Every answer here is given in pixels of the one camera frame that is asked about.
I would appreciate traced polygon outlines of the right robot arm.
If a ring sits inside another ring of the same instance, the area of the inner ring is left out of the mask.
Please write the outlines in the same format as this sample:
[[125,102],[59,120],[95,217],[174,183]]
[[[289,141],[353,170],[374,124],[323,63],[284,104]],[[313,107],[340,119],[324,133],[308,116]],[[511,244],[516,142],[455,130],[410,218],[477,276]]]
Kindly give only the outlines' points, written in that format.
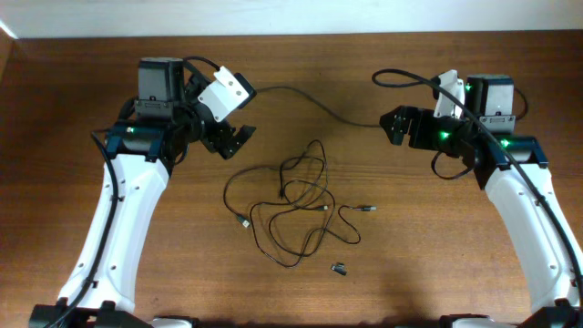
[[582,324],[582,250],[552,183],[537,139],[518,136],[513,112],[518,95],[511,77],[450,70],[425,78],[404,70],[408,87],[433,91],[434,109],[400,106],[381,116],[390,142],[461,159],[505,223],[530,297],[523,327]]

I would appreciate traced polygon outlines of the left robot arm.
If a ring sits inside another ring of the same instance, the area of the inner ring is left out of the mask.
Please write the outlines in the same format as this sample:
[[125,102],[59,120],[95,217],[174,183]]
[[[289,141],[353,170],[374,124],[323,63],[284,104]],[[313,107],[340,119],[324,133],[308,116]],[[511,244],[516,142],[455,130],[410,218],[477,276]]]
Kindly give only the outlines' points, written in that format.
[[194,327],[196,319],[135,316],[136,282],[148,227],[174,168],[200,142],[230,159],[254,132],[234,128],[229,114],[257,94],[240,73],[210,61],[211,77],[193,57],[144,57],[138,93],[120,109],[103,138],[91,138],[104,159],[97,208],[77,265],[53,305],[34,307],[31,327]]

